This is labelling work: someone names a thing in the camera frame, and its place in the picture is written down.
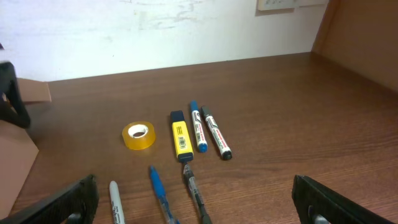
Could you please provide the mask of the yellow highlighter black cap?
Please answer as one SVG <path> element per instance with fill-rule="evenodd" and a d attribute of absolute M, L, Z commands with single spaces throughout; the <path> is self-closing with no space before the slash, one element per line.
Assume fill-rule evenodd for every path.
<path fill-rule="evenodd" d="M 193 160 L 193 148 L 187 129 L 183 111 L 172 111 L 170 113 L 172 132 L 175 143 L 177 160 L 180 163 L 187 163 Z"/>

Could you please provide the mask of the blue whiteboard marker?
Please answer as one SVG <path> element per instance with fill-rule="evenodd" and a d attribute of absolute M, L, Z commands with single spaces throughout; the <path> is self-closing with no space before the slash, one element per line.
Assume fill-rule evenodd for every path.
<path fill-rule="evenodd" d="M 191 109 L 195 139 L 197 142 L 197 148 L 199 152 L 204 153 L 208 150 L 208 144 L 205 139 L 203 125 L 200 118 L 200 112 L 196 101 L 190 102 L 190 109 Z"/>

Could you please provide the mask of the black whiteboard marker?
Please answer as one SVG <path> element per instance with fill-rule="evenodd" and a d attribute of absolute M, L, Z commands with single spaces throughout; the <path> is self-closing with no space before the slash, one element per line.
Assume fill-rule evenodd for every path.
<path fill-rule="evenodd" d="M 232 151 L 227 145 L 225 138 L 223 137 L 210 109 L 207 106 L 201 107 L 202 115 L 207 123 L 207 126 L 215 140 L 215 143 L 220 151 L 221 157 L 224 161 L 232 159 Z"/>

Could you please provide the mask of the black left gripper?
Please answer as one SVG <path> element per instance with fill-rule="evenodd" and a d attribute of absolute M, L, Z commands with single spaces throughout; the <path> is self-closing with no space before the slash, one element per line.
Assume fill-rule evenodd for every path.
<path fill-rule="evenodd" d="M 23 129 L 30 127 L 30 116 L 22 101 L 11 62 L 1 62 L 1 120 Z"/>

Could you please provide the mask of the black sharpie permanent marker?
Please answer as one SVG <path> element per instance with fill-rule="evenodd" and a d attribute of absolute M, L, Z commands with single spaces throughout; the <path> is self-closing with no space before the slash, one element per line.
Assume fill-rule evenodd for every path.
<path fill-rule="evenodd" d="M 111 207 L 113 213 L 113 223 L 125 224 L 123 206 L 121 203 L 118 185 L 113 180 L 109 183 L 109 194 L 110 194 Z"/>

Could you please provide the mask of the yellow clear tape roll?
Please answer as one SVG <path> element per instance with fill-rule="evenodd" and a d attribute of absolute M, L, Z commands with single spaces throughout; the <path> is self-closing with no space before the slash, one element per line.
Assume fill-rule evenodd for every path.
<path fill-rule="evenodd" d="M 130 123 L 124 127 L 121 134 L 126 147 L 135 151 L 150 147 L 156 139 L 154 126 L 147 121 Z"/>

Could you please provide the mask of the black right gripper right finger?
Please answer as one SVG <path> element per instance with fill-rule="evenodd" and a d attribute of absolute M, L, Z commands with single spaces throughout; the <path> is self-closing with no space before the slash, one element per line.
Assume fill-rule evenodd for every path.
<path fill-rule="evenodd" d="M 393 224 L 305 175 L 296 175 L 292 188 L 301 223 Z"/>

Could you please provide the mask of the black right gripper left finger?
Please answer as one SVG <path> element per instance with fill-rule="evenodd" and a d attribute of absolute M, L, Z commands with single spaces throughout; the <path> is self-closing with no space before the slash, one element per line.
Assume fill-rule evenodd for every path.
<path fill-rule="evenodd" d="M 2 224 L 93 223 L 99 193 L 94 175 L 1 220 Z"/>

